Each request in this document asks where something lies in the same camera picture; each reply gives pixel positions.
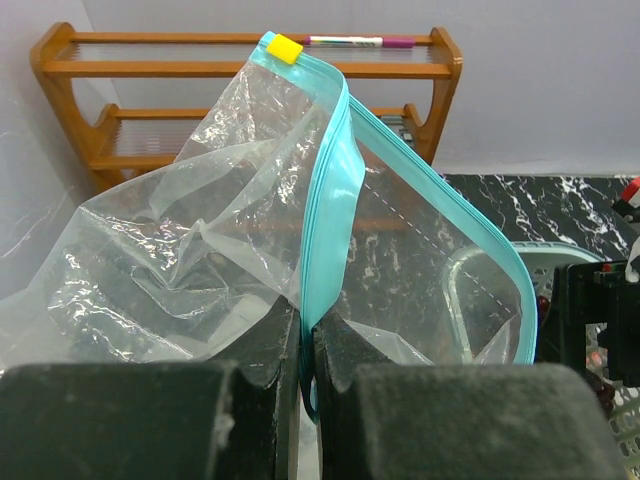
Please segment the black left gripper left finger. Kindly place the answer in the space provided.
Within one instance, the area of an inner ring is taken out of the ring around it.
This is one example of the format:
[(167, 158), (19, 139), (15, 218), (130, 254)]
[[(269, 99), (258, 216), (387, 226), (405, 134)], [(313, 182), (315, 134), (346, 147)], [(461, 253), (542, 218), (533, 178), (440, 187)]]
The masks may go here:
[(34, 364), (1, 380), (5, 479), (293, 479), (299, 315), (205, 361)]

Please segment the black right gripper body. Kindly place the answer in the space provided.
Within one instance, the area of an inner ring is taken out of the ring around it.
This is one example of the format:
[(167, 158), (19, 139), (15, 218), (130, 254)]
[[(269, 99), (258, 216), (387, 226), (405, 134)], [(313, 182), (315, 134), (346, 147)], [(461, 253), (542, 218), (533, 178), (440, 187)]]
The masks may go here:
[(608, 378), (639, 385), (639, 284), (625, 278), (625, 261), (566, 264), (554, 269), (550, 300), (566, 299), (599, 324), (597, 345), (607, 351)]

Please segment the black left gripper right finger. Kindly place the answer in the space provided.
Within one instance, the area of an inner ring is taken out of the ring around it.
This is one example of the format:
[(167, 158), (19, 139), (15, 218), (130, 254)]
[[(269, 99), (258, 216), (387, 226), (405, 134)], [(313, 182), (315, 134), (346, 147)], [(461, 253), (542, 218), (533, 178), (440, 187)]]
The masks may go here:
[(627, 475), (595, 394), (564, 366), (402, 366), (336, 313), (313, 347), (325, 479)]

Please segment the blue zipper clear bag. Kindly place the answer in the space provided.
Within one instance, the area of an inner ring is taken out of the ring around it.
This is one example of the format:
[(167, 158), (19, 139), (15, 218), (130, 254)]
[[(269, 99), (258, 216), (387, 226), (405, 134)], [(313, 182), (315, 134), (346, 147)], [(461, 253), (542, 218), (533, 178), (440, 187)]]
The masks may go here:
[(534, 289), (512, 244), (350, 92), (267, 33), (176, 160), (81, 204), (1, 303), (1, 365), (215, 354), (284, 299), (337, 312), (399, 364), (529, 364)]

